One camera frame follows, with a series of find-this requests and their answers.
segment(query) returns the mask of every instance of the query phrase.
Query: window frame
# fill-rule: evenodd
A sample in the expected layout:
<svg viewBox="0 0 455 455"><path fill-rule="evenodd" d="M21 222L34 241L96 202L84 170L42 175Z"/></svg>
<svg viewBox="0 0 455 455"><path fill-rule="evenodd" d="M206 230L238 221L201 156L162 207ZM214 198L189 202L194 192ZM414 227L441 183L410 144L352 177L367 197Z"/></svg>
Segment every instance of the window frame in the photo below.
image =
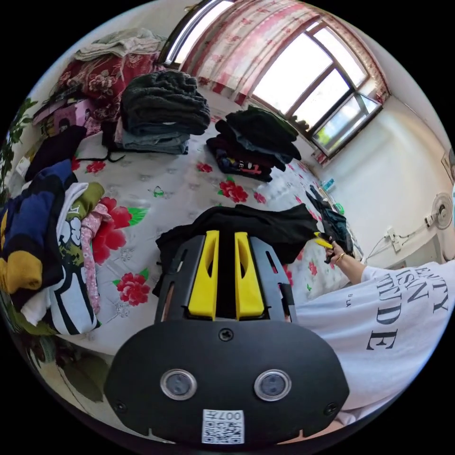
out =
<svg viewBox="0 0 455 455"><path fill-rule="evenodd" d="M215 8L218 4L225 0L201 0L198 4L194 5L185 16L180 20L174 30L167 38L161 52L158 57L158 63L165 66L166 68L176 69L180 68L180 64L175 62L177 55L179 54L183 44L188 39L188 36L192 33L199 22L205 17L205 15ZM185 30L185 27L194 19L192 24Z"/></svg>
<svg viewBox="0 0 455 455"><path fill-rule="evenodd" d="M357 98L358 97L358 104L360 106L360 112L357 114L356 117L354 117L334 138L330 140L330 142L335 142L343 136L343 134L349 130L349 128L355 124L362 115L366 115L365 120L356 128L354 129L351 133L349 133L341 142L340 144L336 147L336 149L333 152L329 152L324 146L319 144L317 140L315 139L315 135L325 126L326 123L328 123L341 109L342 107L348 103L352 98ZM374 112L369 113L368 110L366 109L365 103L363 103L362 97L367 98L368 100L374 102L377 105L377 109L374 110ZM357 136L380 112L382 111L382 105L377 102L376 100L373 100L371 97L364 95L363 93L360 93L359 91L355 91L352 93L341 105L338 106L336 110L332 112L329 118L321 124L317 130L314 131L314 133L311 136L311 142L316 145L321 152L329 159L333 159L334 156L336 156L338 153L341 152L341 150L346 147L346 145L351 142L351 140Z"/></svg>
<svg viewBox="0 0 455 455"><path fill-rule="evenodd" d="M314 23L319 22L315 27L311 28L308 30L309 27L311 27ZM324 21L324 18L321 16L315 17L311 22L306 24L306 29L302 32L306 36L308 36L314 43L317 44L317 46L325 52L330 59L332 60L332 64L329 65L327 69L325 69L312 83L311 85L300 95L299 98L295 101L295 103L286 111L286 112L280 112L278 111L275 107L270 105L268 102L265 100L259 98L258 96L251 94L250 98L257 103L263 105L267 109L271 110L275 114L278 114L280 117L284 118L287 120L289 123L291 123L307 140L309 140L312 144L314 144L319 150L321 150L324 155L327 156L327 158L331 159L333 156L335 156L343 147L347 145L347 143L352 140L355 135L363 129L367 123L369 123L376 115L379 113L381 108L377 109L373 115L371 115L371 118L369 118L368 121L365 121L365 124L362 124L358 129L353 131L340 145L337 147L337 149L332 152L328 153L327 150L324 149L323 146L321 146L315 139L314 135L317 131L319 131L342 107L345 103L347 103L353 96L356 96L356 94L359 93L361 88L370 80L370 75L367 71L367 68L365 67L364 63L359 60L360 65L362 66L363 72L365 73L364 79L358 84L358 86L355 86L343 66L339 63L339 61L335 58L335 56L321 43L317 40L317 38L314 37L316 33L319 31L327 28L331 33L333 33L346 47L349 48L349 50L355 55L355 51L352 49L352 47L327 23ZM303 102L313 93L315 89L327 78L327 76L333 71L337 70L340 76L343 78L343 80L346 82L348 85L348 90L345 94L343 94L334 104L333 106L314 124L310 129L304 129L302 126L296 122L294 119L292 119L292 116L295 114L297 109L303 104Z"/></svg>

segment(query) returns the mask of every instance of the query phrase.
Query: wall fan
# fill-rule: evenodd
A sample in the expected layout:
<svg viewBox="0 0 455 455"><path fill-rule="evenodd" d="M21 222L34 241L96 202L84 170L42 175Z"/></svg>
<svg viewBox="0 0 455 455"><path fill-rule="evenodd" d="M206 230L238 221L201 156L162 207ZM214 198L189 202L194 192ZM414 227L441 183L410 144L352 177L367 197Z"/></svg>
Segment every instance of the wall fan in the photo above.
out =
<svg viewBox="0 0 455 455"><path fill-rule="evenodd" d="M452 223L452 216L452 197L447 193L439 193L433 201L431 215L425 218L425 223L428 228L435 225L438 229L444 230Z"/></svg>

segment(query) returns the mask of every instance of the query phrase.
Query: bed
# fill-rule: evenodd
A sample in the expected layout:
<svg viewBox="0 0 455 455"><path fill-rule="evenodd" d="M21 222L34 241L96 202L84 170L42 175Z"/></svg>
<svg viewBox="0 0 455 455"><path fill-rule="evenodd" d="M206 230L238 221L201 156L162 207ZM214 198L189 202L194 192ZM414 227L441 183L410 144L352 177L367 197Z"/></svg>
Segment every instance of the bed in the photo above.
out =
<svg viewBox="0 0 455 455"><path fill-rule="evenodd" d="M116 163L81 161L74 166L81 182L103 185L104 201L116 224L93 245L101 327L61 337L91 351L115 355L128 338L152 324L157 297L151 291L161 273L156 239L177 225L192 223L212 206L243 203L284 210L304 203L319 218L305 195L319 181L300 162L292 162L284 173L273 169L271 183L223 174L205 142L217 134L214 124L225 114L216 109L211 112L205 134L191 137L188 155L127 153ZM78 158L105 154L100 134L83 140L78 150ZM361 251L356 249L356 255L360 259ZM337 268L324 261L324 248L310 241L297 260L285 266L296 301L313 299L348 283Z"/></svg>

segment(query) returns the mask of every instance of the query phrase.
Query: power outlet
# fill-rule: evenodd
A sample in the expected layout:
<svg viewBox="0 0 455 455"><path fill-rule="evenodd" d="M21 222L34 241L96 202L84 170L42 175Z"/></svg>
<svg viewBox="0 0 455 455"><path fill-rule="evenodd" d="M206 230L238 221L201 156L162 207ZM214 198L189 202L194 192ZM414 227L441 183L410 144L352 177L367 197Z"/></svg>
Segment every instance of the power outlet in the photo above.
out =
<svg viewBox="0 0 455 455"><path fill-rule="evenodd" d="M395 252L398 253L401 250L401 242L400 238L396 235L394 228L390 227L387 229L387 237L392 242L392 246Z"/></svg>
<svg viewBox="0 0 455 455"><path fill-rule="evenodd" d="M390 241L393 243L394 240L396 239L396 234L395 234L395 229L390 227L387 229L387 237L390 239Z"/></svg>

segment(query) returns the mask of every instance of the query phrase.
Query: person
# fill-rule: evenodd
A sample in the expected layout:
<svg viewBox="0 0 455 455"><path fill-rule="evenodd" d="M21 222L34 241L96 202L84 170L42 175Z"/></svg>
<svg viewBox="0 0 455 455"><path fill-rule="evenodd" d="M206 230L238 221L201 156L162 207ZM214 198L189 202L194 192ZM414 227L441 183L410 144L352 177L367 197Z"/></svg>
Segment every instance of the person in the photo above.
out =
<svg viewBox="0 0 455 455"><path fill-rule="evenodd" d="M339 358L350 393L335 426L349 425L403 391L433 353L454 308L455 262L386 270L336 242L327 256L351 285L296 303L296 313Z"/></svg>

